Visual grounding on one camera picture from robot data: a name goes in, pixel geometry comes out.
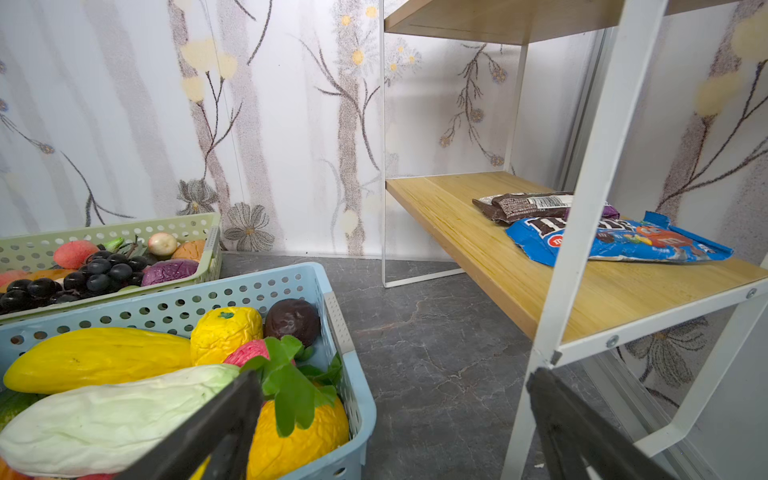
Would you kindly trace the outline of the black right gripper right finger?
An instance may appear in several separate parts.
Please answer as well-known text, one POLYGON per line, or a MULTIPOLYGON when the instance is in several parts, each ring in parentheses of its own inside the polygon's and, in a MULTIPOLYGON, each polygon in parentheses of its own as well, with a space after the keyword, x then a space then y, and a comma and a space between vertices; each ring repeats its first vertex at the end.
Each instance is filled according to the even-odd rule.
POLYGON ((552 479, 671 479, 546 368, 526 384, 552 479))

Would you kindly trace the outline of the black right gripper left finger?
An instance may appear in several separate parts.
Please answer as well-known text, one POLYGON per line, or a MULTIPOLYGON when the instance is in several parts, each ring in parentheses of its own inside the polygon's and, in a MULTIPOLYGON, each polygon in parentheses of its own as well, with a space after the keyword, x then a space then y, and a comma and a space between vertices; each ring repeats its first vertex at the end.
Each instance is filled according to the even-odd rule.
POLYGON ((205 479, 244 479, 262 404, 261 375, 240 374, 117 477, 189 479, 206 464, 205 479))

